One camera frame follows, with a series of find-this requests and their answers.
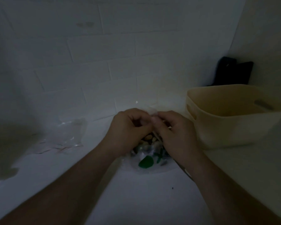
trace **forearm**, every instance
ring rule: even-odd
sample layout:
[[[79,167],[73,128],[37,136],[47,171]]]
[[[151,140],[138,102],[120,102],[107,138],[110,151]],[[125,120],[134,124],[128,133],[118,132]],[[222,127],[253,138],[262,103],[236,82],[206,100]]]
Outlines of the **forearm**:
[[[45,189],[0,220],[0,224],[78,224],[114,157],[100,143]]]
[[[218,168],[202,151],[186,169],[218,224],[281,224],[281,219]]]

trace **yellow container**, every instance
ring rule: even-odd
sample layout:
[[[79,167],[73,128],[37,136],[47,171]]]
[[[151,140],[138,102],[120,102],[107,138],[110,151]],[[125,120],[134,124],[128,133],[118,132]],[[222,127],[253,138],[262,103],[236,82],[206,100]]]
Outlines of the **yellow container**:
[[[186,113],[204,148],[254,143],[281,119],[281,102],[250,85],[195,87]]]

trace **stain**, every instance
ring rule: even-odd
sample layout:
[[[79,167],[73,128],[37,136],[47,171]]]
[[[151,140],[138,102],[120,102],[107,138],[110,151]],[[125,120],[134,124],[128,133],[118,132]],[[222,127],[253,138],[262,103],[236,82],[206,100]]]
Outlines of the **stain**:
[[[80,28],[83,28],[84,26],[83,26],[83,23],[76,23],[76,25],[78,26],[78,27],[80,27]]]
[[[89,28],[92,28],[94,26],[94,22],[86,22],[85,25]]]

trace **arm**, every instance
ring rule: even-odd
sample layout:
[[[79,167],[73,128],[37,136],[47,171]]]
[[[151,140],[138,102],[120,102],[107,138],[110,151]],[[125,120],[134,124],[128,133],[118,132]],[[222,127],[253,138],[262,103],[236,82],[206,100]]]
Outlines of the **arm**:
[[[173,111],[158,112],[158,116],[152,117],[152,122],[166,150],[191,174],[217,224],[281,224],[281,218],[249,195],[199,149],[190,120]]]
[[[56,181],[1,219],[0,225],[81,223],[94,199],[96,187],[111,163],[152,132],[151,124],[136,127],[138,121],[149,122],[149,114],[139,109],[119,112],[97,147]]]

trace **black object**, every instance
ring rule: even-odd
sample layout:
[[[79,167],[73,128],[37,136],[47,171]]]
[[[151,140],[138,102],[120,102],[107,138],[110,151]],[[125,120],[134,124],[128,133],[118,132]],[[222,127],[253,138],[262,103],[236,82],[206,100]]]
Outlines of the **black object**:
[[[215,73],[213,85],[248,84],[254,63],[252,61],[237,64],[237,60],[222,57]]]

